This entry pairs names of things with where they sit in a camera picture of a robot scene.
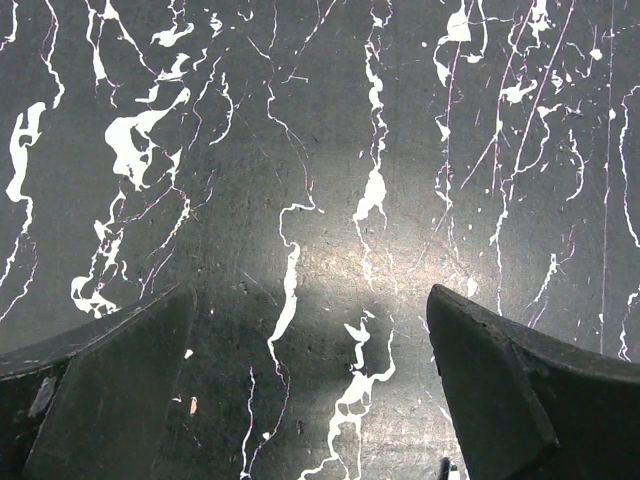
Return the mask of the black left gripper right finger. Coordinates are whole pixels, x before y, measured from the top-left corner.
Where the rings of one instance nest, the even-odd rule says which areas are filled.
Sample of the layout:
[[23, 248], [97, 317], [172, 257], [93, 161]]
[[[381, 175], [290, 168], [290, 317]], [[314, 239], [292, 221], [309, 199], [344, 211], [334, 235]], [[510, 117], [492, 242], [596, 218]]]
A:
[[636, 479], [639, 367], [436, 284], [429, 339], [472, 479]]

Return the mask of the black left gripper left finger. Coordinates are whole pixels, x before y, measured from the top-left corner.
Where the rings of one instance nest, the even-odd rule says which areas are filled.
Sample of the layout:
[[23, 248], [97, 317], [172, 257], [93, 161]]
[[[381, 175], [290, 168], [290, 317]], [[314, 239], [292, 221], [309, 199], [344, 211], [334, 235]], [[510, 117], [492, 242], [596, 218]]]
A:
[[176, 284], [2, 354], [2, 478], [150, 478], [196, 310]]

